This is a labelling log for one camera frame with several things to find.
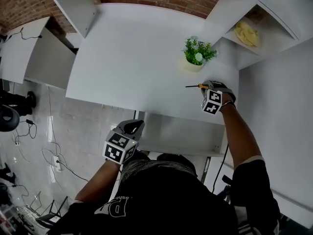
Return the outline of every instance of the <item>plant pot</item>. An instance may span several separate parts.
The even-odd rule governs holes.
[[[186,57],[183,58],[181,62],[181,68],[185,71],[190,71],[190,72],[199,72],[203,68],[204,64],[202,65],[194,65],[191,64],[187,61]]]

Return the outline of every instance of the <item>concrete floor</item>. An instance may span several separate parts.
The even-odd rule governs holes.
[[[27,195],[23,187],[9,188],[13,202],[17,206],[29,205],[41,191],[40,199],[37,198],[32,207],[37,209],[41,202],[42,206],[37,211],[42,213],[53,199],[59,206],[67,195],[69,200],[62,211],[64,214],[86,182],[68,170],[57,172],[55,168],[51,168],[47,161],[51,161],[52,154],[48,150],[43,150],[47,161],[44,159],[42,148],[55,151],[55,146],[49,143],[53,134],[49,121],[48,87],[31,82],[14,86],[15,94],[26,96],[28,91],[33,91],[37,96],[37,107],[32,116],[21,117],[21,121],[29,119],[37,124],[37,136],[35,139],[31,139],[30,136],[21,137],[20,146],[15,146],[12,138],[16,135],[16,131],[1,133],[1,164],[8,163],[17,176],[16,183],[24,185],[29,191],[29,196],[24,197],[23,201],[21,195]],[[102,150],[112,125],[132,119],[134,111],[65,98],[65,93],[65,90],[50,87],[55,139],[61,147],[61,154],[67,166],[79,176],[89,180],[105,161]],[[20,123],[17,131],[19,135],[27,134],[27,123]],[[153,159],[157,155],[152,153],[150,156]],[[188,156],[187,158],[195,164],[197,174],[201,178],[205,157]],[[11,185],[7,181],[0,180],[8,186]],[[38,234],[46,233],[46,230],[36,226],[35,228]]]

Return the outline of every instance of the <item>potted plant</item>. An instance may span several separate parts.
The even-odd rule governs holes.
[[[211,50],[210,43],[200,42],[196,36],[187,39],[183,52],[185,53],[183,69],[192,72],[199,72],[206,62],[217,55],[216,50]]]

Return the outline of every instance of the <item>white tabletop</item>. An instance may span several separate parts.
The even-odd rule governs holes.
[[[50,17],[38,19],[21,25],[7,33],[8,38],[21,30],[23,37],[38,37]],[[0,56],[0,78],[23,83],[27,65],[38,38],[23,40],[21,34],[11,37],[7,43],[2,45]]]
[[[199,88],[207,79],[238,94],[238,71],[212,60],[200,72],[179,68],[186,37],[203,19],[145,5],[106,4],[83,40],[67,97],[115,107],[223,124],[222,116],[201,112]]]

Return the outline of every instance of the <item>green plant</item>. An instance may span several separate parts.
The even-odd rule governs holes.
[[[194,65],[202,65],[217,55],[216,50],[211,50],[210,43],[200,42],[196,36],[187,39],[183,52],[187,61]]]

